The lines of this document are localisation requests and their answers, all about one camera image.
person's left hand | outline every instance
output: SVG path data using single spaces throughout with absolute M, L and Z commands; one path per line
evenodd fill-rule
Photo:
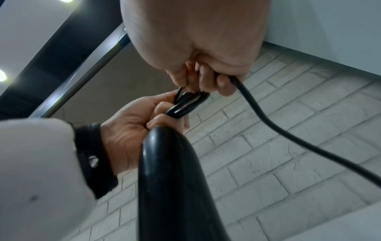
M 115 175 L 138 167 L 140 148 L 149 131 L 166 125 L 183 133 L 188 116 L 175 119 L 165 113 L 173 107 L 177 91 L 142 97 L 115 113 L 100 126 L 102 142 Z

sleeve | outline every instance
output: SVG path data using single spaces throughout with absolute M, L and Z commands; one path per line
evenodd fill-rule
M 60 240 L 91 213 L 74 140 L 56 119 L 0 122 L 0 240 Z

white brick wall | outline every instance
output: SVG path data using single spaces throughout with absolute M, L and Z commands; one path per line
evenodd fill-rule
M 381 77 L 265 44 L 245 81 L 276 124 L 381 175 Z M 361 177 L 285 140 L 242 96 L 213 93 L 185 136 L 233 241 L 280 241 L 381 201 Z M 72 241 L 136 240 L 137 171 Z

hand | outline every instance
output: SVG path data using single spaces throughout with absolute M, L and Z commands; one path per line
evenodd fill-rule
M 128 36 L 150 65 L 187 91 L 223 96 L 235 92 L 227 75 L 244 81 L 256 59 L 269 6 L 270 0 L 121 0 Z
M 174 119 L 165 115 L 173 107 L 176 92 L 134 100 L 100 126 L 102 142 L 115 175 L 138 167 L 141 145 L 155 126 L 170 126 L 180 133 L 189 128 L 188 116 Z

light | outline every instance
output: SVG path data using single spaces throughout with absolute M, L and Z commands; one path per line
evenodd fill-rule
M 0 69 L 0 82 L 6 81 L 7 75 Z

